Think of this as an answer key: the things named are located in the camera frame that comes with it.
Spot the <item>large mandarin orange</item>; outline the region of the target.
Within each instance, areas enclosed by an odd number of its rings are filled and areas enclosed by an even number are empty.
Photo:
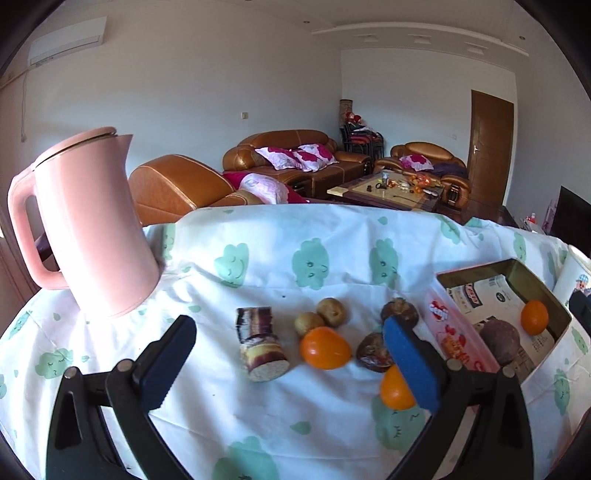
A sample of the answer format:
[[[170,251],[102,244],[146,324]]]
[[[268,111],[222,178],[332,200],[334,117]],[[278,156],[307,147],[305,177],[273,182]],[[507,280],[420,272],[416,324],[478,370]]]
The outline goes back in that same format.
[[[549,324],[549,313],[543,302],[531,300],[521,311],[521,326],[530,336],[540,335]]]

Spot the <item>purple beetroot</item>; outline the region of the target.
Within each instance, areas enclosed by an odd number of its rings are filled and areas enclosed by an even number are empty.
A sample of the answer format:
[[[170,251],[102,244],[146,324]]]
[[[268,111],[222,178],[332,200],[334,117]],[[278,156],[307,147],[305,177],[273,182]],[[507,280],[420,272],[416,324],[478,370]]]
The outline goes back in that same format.
[[[518,356],[520,336],[510,323],[490,319],[480,330],[480,336],[500,366],[512,363]]]

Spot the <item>orange kumquat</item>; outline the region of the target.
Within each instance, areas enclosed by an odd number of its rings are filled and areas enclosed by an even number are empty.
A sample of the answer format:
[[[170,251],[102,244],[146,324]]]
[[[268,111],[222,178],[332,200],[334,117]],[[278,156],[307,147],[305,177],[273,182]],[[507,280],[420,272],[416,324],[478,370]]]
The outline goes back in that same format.
[[[380,397],[383,403],[393,410],[408,410],[417,405],[417,401],[397,365],[391,366],[384,374]]]
[[[305,363],[321,370],[341,368],[353,357],[349,343],[329,327],[318,327],[304,335],[300,353]]]

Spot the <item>dark water chestnut front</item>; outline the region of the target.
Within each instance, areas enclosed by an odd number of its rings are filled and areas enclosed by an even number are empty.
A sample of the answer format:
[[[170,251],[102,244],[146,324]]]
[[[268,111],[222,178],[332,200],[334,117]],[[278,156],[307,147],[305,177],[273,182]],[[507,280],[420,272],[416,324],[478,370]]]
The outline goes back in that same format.
[[[373,332],[363,338],[356,348],[356,360],[363,367],[378,373],[387,372],[394,366],[394,360],[381,332]]]

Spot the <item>dark water chestnut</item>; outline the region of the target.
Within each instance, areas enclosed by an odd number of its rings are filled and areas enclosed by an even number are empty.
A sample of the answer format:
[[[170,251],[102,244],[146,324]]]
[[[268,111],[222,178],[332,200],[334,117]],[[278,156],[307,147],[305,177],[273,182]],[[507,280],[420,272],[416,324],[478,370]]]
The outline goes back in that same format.
[[[394,360],[381,332],[373,332],[363,338],[356,348],[356,360],[363,367],[378,373],[387,372],[394,366]]]
[[[415,328],[420,320],[417,308],[403,297],[397,297],[386,303],[380,313],[381,323],[389,318],[397,317],[404,320],[411,328]]]

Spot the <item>dark water chestnut back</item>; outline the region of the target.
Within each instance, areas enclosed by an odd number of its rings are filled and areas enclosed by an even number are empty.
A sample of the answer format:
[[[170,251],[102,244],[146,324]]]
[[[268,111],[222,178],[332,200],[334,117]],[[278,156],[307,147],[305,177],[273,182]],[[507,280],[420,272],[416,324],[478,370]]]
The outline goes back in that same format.
[[[411,328],[415,328],[420,320],[417,308],[403,297],[397,297],[386,303],[380,313],[381,323],[389,318],[397,317],[404,320]]]

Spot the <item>purple sugarcane piece front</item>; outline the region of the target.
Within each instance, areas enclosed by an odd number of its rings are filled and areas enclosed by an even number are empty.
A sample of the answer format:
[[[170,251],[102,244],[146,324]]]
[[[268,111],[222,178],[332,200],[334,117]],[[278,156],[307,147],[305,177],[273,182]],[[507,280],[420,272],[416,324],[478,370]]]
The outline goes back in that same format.
[[[290,361],[274,335],[253,336],[240,345],[240,358],[252,382],[267,382],[290,370]]]

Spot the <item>white cartoon pig cup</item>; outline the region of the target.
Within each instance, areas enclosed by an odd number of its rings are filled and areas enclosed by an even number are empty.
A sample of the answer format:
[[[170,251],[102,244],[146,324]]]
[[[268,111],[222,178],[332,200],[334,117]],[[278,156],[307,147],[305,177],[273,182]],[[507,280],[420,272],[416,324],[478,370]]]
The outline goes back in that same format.
[[[567,307],[573,293],[590,296],[591,262],[576,247],[569,245],[567,256],[553,289],[555,297]]]

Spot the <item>black television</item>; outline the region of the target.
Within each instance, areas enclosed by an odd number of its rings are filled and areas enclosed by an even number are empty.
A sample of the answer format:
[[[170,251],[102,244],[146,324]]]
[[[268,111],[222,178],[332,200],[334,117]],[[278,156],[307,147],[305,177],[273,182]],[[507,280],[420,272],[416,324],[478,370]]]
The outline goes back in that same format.
[[[591,205],[579,195],[562,186],[550,234],[589,256],[591,251]]]

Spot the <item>pink metal tin box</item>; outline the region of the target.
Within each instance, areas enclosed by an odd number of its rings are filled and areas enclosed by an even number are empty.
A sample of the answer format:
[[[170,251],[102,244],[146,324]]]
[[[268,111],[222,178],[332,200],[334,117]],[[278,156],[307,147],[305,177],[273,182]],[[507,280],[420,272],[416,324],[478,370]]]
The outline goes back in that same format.
[[[539,301],[549,316],[537,336],[523,329],[526,304]],[[546,285],[517,259],[438,273],[419,311],[446,358],[495,373],[502,352],[524,382],[547,359],[572,317]]]

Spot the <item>white cloud-print tablecloth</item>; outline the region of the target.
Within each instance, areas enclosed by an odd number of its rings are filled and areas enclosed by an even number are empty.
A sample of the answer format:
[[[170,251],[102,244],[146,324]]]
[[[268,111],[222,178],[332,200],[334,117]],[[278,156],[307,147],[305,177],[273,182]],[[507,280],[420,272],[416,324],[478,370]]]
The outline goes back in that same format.
[[[379,375],[356,362],[305,364],[294,317],[339,299],[349,314],[339,333],[356,346],[390,299],[421,302],[439,272],[515,258],[553,286],[567,256],[556,238],[490,221],[330,204],[205,208],[145,234],[163,273],[134,311],[84,314],[69,292],[43,290],[1,338],[1,431],[37,479],[65,369],[136,358],[181,314],[197,322],[197,341],[151,418],[192,477],[383,479],[427,413],[384,407]],[[246,307],[271,308],[283,376],[247,377],[235,328]]]

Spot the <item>brown wooden door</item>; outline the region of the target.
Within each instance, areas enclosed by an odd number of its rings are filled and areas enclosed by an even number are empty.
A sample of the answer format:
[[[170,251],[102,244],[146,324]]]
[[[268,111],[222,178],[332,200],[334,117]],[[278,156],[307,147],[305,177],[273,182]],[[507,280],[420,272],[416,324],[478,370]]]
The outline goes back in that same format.
[[[514,104],[473,90],[468,155],[471,198],[490,207],[503,204],[512,160]]]

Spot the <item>stacked chairs with clothes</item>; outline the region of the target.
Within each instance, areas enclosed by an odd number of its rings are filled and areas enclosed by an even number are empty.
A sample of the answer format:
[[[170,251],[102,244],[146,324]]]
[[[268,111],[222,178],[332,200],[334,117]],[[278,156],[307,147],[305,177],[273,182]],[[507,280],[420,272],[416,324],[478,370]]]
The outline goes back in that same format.
[[[352,111],[346,112],[341,126],[342,145],[345,150],[360,153],[372,159],[383,157],[385,152],[384,136],[366,125],[365,120]]]

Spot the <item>pink floral pillow left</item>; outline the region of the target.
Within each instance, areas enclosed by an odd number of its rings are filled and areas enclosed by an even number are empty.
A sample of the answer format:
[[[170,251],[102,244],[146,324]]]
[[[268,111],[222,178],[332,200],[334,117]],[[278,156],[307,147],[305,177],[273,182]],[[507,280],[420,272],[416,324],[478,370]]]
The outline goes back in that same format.
[[[266,159],[267,162],[270,162],[277,171],[287,169],[301,170],[303,168],[300,160],[291,150],[280,147],[260,147],[256,148],[254,152]]]

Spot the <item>white wall air conditioner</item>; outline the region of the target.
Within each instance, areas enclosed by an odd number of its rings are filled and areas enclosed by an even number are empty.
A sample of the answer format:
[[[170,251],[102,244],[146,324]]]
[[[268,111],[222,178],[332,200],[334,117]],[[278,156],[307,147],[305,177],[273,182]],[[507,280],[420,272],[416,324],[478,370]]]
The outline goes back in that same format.
[[[35,39],[30,46],[28,66],[38,67],[49,61],[84,49],[100,46],[107,17],[98,17],[50,32]]]

